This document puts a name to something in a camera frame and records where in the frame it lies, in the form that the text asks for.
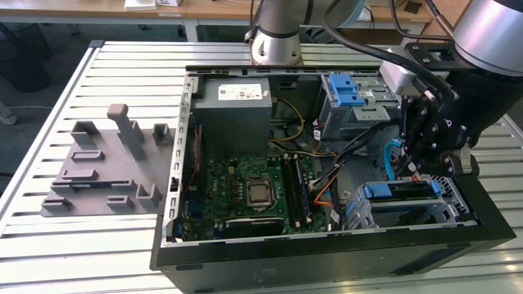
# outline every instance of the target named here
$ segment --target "white label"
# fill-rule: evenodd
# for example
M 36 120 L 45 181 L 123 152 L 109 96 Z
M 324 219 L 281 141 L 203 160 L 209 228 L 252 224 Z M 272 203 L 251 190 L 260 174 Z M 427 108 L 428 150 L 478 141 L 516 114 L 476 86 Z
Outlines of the white label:
M 181 14 L 179 13 L 159 13 L 159 17 L 181 17 Z
M 336 222 L 336 224 L 340 224 L 340 215 L 336 213 L 335 210 L 331 210 L 329 218 Z
M 260 100 L 261 84 L 220 85 L 219 100 Z
M 321 131 L 320 130 L 313 130 L 313 140 L 317 140 L 317 141 L 321 140 Z
M 373 96 L 371 91 L 360 91 L 359 94 L 361 96 L 371 96 L 371 97 Z

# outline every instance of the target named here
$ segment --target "floor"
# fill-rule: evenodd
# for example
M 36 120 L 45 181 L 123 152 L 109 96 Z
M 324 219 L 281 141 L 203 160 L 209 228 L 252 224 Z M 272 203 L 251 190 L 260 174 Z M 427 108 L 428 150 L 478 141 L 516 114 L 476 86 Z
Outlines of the floor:
M 136 25 L 84 24 L 79 27 L 80 34 L 77 36 L 71 35 L 71 30 L 65 24 L 41 26 L 41 30 L 53 51 L 52 57 L 44 62 L 52 79 L 51 85 L 39 92 L 23 94 L 0 78 L 0 97 L 8 107 L 53 106 L 91 40 L 185 41 L 184 37 L 177 35 L 176 26 L 148 26 L 147 30 L 141 30 Z M 243 36 L 243 32 L 243 28 L 233 29 L 228 27 L 224 30 L 212 28 L 200 33 L 208 41 L 220 41 L 224 38 L 233 40 L 237 36 Z M 16 171 L 49 110 L 44 108 L 15 108 L 12 112 L 17 116 L 16 125 L 0 125 L 0 173 L 13 173 Z M 510 111 L 519 127 L 523 126 L 522 113 L 523 101 Z M 0 176 L 0 193 L 8 182 L 9 178 Z

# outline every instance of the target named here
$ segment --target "power supply label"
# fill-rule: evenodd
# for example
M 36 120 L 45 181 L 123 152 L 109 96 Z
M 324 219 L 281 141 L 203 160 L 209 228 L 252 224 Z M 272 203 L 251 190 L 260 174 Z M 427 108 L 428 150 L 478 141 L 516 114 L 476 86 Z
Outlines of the power supply label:
M 261 98 L 261 84 L 219 86 L 219 100 L 260 100 Z

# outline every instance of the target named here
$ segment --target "aluminum table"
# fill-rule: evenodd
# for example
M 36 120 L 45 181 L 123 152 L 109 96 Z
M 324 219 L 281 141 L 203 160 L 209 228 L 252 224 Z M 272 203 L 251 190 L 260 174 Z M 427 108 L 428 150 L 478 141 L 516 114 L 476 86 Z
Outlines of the aluminum table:
M 303 60 L 316 65 L 380 64 L 339 45 L 303 45 Z M 116 129 L 105 118 L 107 107 L 125 103 L 143 129 L 155 123 L 173 128 L 185 65 L 248 63 L 248 48 L 236 43 L 105 42 L 88 48 L 0 198 L 0 293 L 179 293 L 163 274 L 148 269 L 155 214 L 44 218 L 40 203 L 73 142 L 68 132 L 76 120 Z M 519 236 L 515 240 L 427 274 L 257 291 L 523 293 L 522 138 L 506 116 L 472 151 L 480 181 Z

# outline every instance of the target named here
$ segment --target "expansion slot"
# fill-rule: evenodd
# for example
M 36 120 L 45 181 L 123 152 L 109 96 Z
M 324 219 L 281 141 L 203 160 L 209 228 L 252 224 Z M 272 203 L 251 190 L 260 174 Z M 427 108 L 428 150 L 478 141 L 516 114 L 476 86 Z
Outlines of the expansion slot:
M 284 179 L 288 220 L 291 225 L 299 228 L 311 222 L 311 210 L 307 199 L 307 186 L 304 185 L 303 169 L 296 157 L 283 157 L 280 163 L 281 176 Z

